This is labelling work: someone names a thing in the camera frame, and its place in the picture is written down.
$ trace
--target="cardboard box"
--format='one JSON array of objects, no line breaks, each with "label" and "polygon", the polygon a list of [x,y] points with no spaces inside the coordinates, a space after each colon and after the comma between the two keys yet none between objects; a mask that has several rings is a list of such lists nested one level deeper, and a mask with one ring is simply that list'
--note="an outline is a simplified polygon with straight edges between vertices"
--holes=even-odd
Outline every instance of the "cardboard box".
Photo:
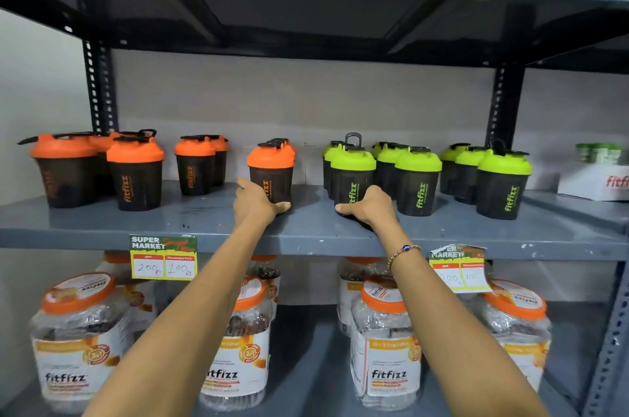
[{"label": "cardboard box", "polygon": [[629,200],[629,165],[573,165],[562,172],[557,193],[596,201]]}]

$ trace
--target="metal shelf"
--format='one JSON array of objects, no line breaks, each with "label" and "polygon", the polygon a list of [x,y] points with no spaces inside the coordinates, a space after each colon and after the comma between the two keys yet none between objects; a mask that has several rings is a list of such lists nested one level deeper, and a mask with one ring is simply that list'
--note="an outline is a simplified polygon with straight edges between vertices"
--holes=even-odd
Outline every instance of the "metal shelf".
[{"label": "metal shelf", "polygon": [[[299,335],[303,337],[297,342],[295,329],[299,329]],[[280,306],[271,333],[273,359],[265,400],[254,409],[232,413],[234,417],[382,415],[363,408],[354,396],[349,372],[349,339],[337,328],[334,306]],[[540,396],[553,417],[577,417],[577,413],[546,381],[542,382]],[[210,414],[213,413],[196,408],[194,417]],[[5,417],[49,415],[36,383],[3,410]],[[396,415],[450,416],[432,373],[428,373],[423,381],[423,395],[419,402]]]},{"label": "metal shelf", "polygon": [[618,73],[629,73],[628,7],[629,0],[0,0],[0,8],[105,47]]},{"label": "metal shelf", "polygon": [[[232,183],[203,197],[182,197],[177,182],[163,183],[162,206],[121,212],[114,199],[74,209],[49,209],[35,198],[0,207],[0,247],[125,249],[130,233],[193,234],[199,251],[214,252],[231,233]],[[510,260],[610,260],[628,258],[629,242],[607,231],[523,203],[515,221],[493,220],[472,206],[439,195],[430,217],[399,215],[413,242],[425,251],[451,243],[486,246],[488,258]],[[334,211],[322,187],[293,186],[293,208],[270,225],[262,254],[382,256],[376,235]]]},{"label": "metal shelf", "polygon": [[536,190],[524,192],[523,200],[537,207],[623,235],[629,232],[629,204],[625,202],[595,202]]}]

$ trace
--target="right arm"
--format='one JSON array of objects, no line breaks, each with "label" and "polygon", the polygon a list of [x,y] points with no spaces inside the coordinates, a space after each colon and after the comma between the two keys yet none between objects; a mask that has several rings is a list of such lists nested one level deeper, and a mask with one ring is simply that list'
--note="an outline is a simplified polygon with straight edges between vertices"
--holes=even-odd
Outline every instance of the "right arm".
[{"label": "right arm", "polygon": [[[379,187],[336,210],[370,225],[387,256],[411,240]],[[454,417],[550,417],[524,374],[496,339],[466,309],[421,254],[412,248],[391,271],[408,316]]]}]

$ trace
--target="plastic jar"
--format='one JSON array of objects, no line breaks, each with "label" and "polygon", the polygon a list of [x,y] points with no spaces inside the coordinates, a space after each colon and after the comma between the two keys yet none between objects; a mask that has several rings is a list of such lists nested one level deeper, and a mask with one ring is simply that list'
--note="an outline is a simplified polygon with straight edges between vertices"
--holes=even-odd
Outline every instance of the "plastic jar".
[{"label": "plastic jar", "polygon": [[273,306],[264,283],[243,278],[221,346],[200,391],[202,405],[218,412],[241,411],[264,399]]},{"label": "plastic jar", "polygon": [[363,282],[373,275],[384,273],[386,264],[381,258],[346,256],[338,262],[338,328],[345,336],[350,335],[352,325],[352,300],[360,295]]},{"label": "plastic jar", "polygon": [[277,314],[277,301],[279,299],[280,272],[277,269],[277,255],[254,255],[247,270],[247,275],[257,276],[267,288],[267,295],[273,304],[271,321]]},{"label": "plastic jar", "polygon": [[107,273],[69,278],[31,319],[42,396],[56,413],[81,414],[133,341],[129,302]]},{"label": "plastic jar", "polygon": [[148,329],[167,306],[167,283],[159,280],[131,278],[131,254],[123,250],[106,250],[96,271],[109,273],[130,303],[130,328],[135,340]]},{"label": "plastic jar", "polygon": [[421,349],[393,278],[374,276],[352,304],[350,368],[363,406],[397,411],[418,398]]},{"label": "plastic jar", "polygon": [[539,294],[510,281],[496,279],[490,285],[493,292],[479,294],[468,308],[538,391],[551,341],[546,302]]}]

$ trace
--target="left arm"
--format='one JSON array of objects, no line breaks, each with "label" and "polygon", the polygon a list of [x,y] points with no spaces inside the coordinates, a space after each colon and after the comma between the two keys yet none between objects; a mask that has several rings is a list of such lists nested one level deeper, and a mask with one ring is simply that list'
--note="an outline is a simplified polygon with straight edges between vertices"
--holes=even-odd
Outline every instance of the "left arm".
[{"label": "left arm", "polygon": [[130,349],[85,417],[190,415],[216,356],[247,265],[264,229],[288,202],[272,204],[243,178],[235,227],[212,259]]}]

